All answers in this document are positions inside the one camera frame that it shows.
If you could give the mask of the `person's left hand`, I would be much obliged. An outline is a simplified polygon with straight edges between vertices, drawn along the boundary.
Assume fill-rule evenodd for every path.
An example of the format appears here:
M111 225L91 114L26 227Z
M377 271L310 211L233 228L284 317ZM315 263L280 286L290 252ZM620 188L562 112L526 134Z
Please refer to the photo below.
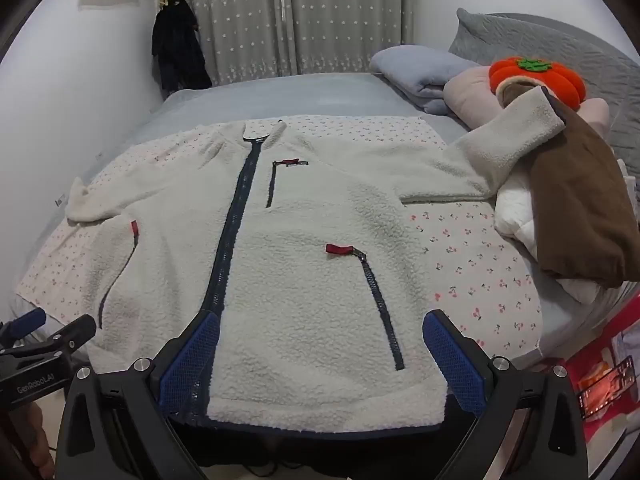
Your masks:
M43 414L37 403L29 403L26 406L25 420L34 433L32 442L28 445L30 459L38 468L43 479L53 479L55 463L51 455L46 432L43 429Z

